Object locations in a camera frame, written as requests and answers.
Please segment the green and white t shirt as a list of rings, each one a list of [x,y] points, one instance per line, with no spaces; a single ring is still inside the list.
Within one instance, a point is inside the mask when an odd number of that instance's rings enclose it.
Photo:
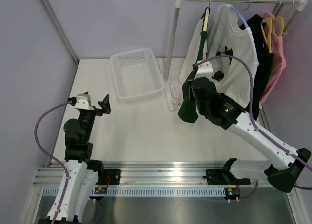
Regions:
[[[203,15],[193,32],[178,82],[169,102],[169,110],[178,109],[179,118],[187,123],[195,123],[198,119],[196,103],[192,97],[191,82],[194,80],[197,72],[197,69],[193,69],[193,65],[204,60],[206,57],[205,53],[207,52],[207,32],[202,31]]]

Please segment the cream plastic hanger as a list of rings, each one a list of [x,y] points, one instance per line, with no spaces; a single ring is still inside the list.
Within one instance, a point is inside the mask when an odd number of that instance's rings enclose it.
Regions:
[[[211,5],[211,0],[209,0],[209,5],[208,5],[208,7],[205,8],[205,12],[203,15],[203,24],[202,24],[202,31],[203,32],[207,32],[209,15],[210,15],[210,10],[211,10],[210,5]]]

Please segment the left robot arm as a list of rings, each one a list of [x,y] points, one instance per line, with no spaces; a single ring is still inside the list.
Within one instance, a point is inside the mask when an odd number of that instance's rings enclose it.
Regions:
[[[65,162],[49,154],[39,143],[38,124],[34,137],[39,149],[63,168],[62,181],[54,203],[45,219],[39,224],[80,224],[91,192],[96,184],[105,179],[103,162],[92,160],[93,144],[89,141],[95,118],[110,114],[109,95],[98,102],[99,107],[91,105],[88,92],[68,98],[63,105],[72,105],[79,111],[77,119],[71,118],[64,124]]]

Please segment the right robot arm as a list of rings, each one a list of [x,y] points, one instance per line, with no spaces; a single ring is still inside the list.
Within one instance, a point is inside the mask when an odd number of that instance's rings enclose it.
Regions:
[[[228,130],[253,146],[265,161],[230,158],[213,179],[217,184],[234,184],[238,180],[267,181],[279,191],[289,193],[311,156],[306,148],[296,149],[282,142],[240,105],[216,91],[214,83],[201,77],[189,82],[190,99],[198,112],[214,125]]]

